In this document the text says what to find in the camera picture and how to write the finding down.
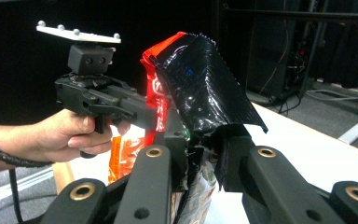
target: plastic wrapper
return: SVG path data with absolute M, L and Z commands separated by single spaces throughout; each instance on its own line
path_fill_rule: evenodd
M 172 195 L 172 221 L 203 223 L 216 178 L 202 136 L 228 124 L 268 129 L 206 36 L 179 32 L 146 50 L 141 62 L 148 80 L 146 103 L 158 111 L 156 132 L 165 131 L 172 105 L 190 132 L 186 190 Z
M 173 219 L 174 224 L 204 223 L 216 186 L 213 166 L 205 147 L 190 147 L 187 150 L 187 185 L 180 195 Z
M 221 125 L 240 123 L 258 125 L 266 132 L 214 42 L 203 35 L 178 34 L 160 52 L 144 54 L 143 61 L 155 66 L 160 86 L 172 97 L 189 131 L 211 133 Z
M 145 129 L 131 125 L 129 131 L 120 135 L 113 129 L 111 156 L 109 161 L 108 184 L 131 173 L 140 150 L 145 147 Z

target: floor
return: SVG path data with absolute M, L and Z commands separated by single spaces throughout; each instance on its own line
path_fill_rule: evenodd
M 339 94 L 343 93 L 343 90 L 340 88 L 331 86 L 323 86 L 322 89 L 328 91 L 333 90 Z M 338 100 L 336 94 L 320 93 L 311 89 L 301 99 L 299 105 L 298 98 L 293 96 L 287 100 L 287 103 L 282 104 L 281 111 L 283 111 L 282 115 L 289 119 L 305 124 L 319 132 L 339 138 L 358 122 L 358 92 L 354 95 L 356 96 L 354 97 L 356 98 L 355 100 Z M 262 100 L 250 92 L 248 96 L 251 100 Z M 269 109 L 279 111 L 280 106 L 273 106 Z M 353 145 L 358 147 L 358 139 Z M 22 179 L 28 175 L 38 174 L 38 172 L 43 171 L 43 169 L 47 168 L 18 169 L 18 179 Z M 0 187 L 6 184 L 8 184 L 8 172 L 1 172 Z M 22 190 L 20 192 L 20 199 L 23 219 L 27 220 L 43 214 L 48 208 L 48 205 L 54 200 L 55 192 L 53 177 Z M 11 197 L 6 197 L 0 201 L 0 223 L 17 223 Z

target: wrist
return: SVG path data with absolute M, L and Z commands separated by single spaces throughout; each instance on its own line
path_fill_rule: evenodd
M 49 164 L 40 160 L 29 126 L 0 126 L 0 161 L 16 166 L 39 167 Z

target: black curtain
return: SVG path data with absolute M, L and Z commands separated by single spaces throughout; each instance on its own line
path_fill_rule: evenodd
M 327 12 L 358 13 L 358 0 L 329 1 Z M 318 48 L 314 77 L 344 88 L 358 88 L 358 25 L 327 23 L 324 47 Z
M 0 123 L 37 122 L 59 108 L 54 81 L 70 72 L 73 41 L 39 33 L 35 27 L 63 24 L 97 35 L 119 33 L 106 73 L 145 94 L 142 53 L 179 31 L 210 34 L 207 0 L 33 0 L 0 3 Z

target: black cord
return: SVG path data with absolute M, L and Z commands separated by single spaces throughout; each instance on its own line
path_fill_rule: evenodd
M 14 213 L 16 214 L 17 221 L 22 223 L 21 209 L 20 209 L 20 200 L 19 200 L 19 190 L 17 188 L 17 177 L 16 177 L 16 169 L 8 170 L 8 175 L 10 178 L 10 186 L 11 186 L 11 195 L 13 196 L 13 206 Z
M 283 115 L 283 113 L 286 113 L 284 116 L 287 117 L 289 115 L 289 113 L 288 113 L 289 110 L 288 109 L 289 109 L 289 105 L 287 104 L 287 100 L 284 100 L 282 102 L 282 104 L 281 104 L 281 107 L 278 110 L 278 114 Z
M 0 149 L 0 161 L 4 161 L 5 163 L 14 166 L 23 166 L 23 167 L 42 167 L 42 166 L 51 165 L 53 163 L 51 161 L 29 161 L 16 156 L 12 156 L 2 151 L 1 149 Z
M 290 110 L 295 109 L 296 107 L 298 107 L 301 104 L 301 97 L 298 95 L 298 93 L 296 93 L 296 97 L 298 99 L 298 103 L 295 106 L 291 107 L 291 108 L 287 108 L 286 110 L 281 111 L 281 113 L 287 113 L 287 115 L 288 115 L 288 112 Z
M 282 99 L 279 98 L 274 98 L 271 95 L 268 97 L 268 99 L 266 101 L 257 101 L 255 99 L 251 99 L 251 97 L 249 97 L 250 101 L 252 103 L 255 103 L 257 105 L 261 105 L 263 107 L 275 107 L 277 105 L 280 105 L 282 103 Z
M 286 10 L 286 0 L 283 0 L 283 11 L 285 11 L 285 10 Z M 284 27 L 285 34 L 286 34 L 285 39 L 282 41 L 282 45 L 283 45 L 283 43 L 285 43 L 284 44 L 284 51 L 282 53 L 282 56 L 281 56 L 280 60 L 277 62 L 274 70 L 272 71 L 271 76 L 269 77 L 267 82 L 264 84 L 264 86 L 261 88 L 259 94 L 261 94 L 263 92 L 263 90 L 267 87 L 269 82 L 275 76 L 275 73 L 277 72 L 278 66 L 281 64 L 282 60 L 286 56 L 287 47 L 289 46 L 289 33 L 288 33 L 289 31 L 288 31 L 288 28 L 287 28 L 287 20 L 283 20 L 283 25 L 284 25 L 283 27 Z

